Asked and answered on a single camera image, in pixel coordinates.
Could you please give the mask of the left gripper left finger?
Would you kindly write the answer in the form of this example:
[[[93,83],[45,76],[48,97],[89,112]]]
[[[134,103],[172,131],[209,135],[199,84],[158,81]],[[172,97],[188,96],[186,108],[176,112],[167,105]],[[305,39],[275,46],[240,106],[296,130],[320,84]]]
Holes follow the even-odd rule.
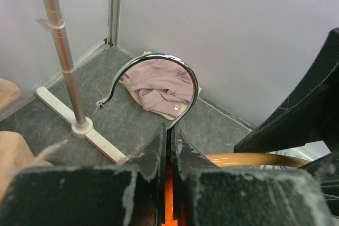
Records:
[[[1,201],[1,225],[161,225],[166,126],[121,165],[27,168]]]

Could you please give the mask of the orange t shirt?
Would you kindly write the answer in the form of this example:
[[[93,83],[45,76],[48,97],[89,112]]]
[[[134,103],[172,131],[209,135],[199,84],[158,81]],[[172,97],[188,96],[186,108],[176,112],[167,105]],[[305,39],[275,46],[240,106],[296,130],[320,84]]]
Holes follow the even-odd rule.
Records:
[[[163,223],[162,225],[177,226],[177,220],[174,219],[172,162],[169,158],[166,159],[164,197],[165,197],[165,223]]]

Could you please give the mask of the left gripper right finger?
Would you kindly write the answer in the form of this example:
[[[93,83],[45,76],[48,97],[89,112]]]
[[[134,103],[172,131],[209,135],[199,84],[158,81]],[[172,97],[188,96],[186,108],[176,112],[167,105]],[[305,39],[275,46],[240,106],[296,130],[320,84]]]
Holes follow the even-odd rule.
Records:
[[[174,217],[179,225],[330,225],[314,178],[302,169],[220,168],[171,132]]]

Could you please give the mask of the orange plastic hanger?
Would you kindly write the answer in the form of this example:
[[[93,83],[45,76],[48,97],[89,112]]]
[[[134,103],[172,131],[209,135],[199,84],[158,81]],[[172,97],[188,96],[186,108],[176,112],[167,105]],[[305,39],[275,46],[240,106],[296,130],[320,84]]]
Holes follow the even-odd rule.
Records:
[[[174,219],[178,222],[178,204],[181,188],[179,182],[185,173],[194,168],[272,166],[286,169],[298,168],[307,160],[282,153],[217,153],[202,155],[181,134],[174,136],[174,129],[197,101],[199,85],[193,70],[180,58],[145,52],[126,63],[112,81],[106,97],[97,102],[102,109],[112,99],[118,83],[123,83],[132,98],[145,110],[157,113],[172,123],[167,128],[166,158],[172,162]]]

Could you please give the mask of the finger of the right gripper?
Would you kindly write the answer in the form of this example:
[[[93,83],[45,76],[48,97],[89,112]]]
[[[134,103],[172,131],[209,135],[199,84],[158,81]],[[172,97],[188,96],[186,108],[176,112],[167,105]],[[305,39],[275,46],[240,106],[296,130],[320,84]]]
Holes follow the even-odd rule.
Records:
[[[328,205],[338,205],[338,151],[300,167],[319,182]]]
[[[282,104],[234,146],[234,152],[271,152],[323,141],[338,147],[338,29]]]

